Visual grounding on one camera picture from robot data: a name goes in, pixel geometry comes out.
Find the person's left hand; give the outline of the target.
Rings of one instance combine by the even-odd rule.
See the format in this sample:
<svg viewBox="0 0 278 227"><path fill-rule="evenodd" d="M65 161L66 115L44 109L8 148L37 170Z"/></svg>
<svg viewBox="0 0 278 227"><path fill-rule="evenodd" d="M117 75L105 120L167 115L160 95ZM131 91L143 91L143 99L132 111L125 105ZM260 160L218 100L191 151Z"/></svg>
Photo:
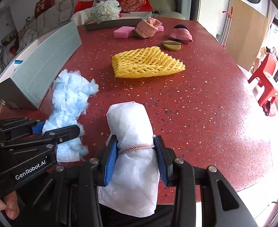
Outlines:
<svg viewBox="0 0 278 227"><path fill-rule="evenodd" d="M4 199L0 199L0 211L5 211L9 219L15 220L19 213L20 209L18 206L18 197L16 191L13 191L9 195L5 196Z"/></svg>

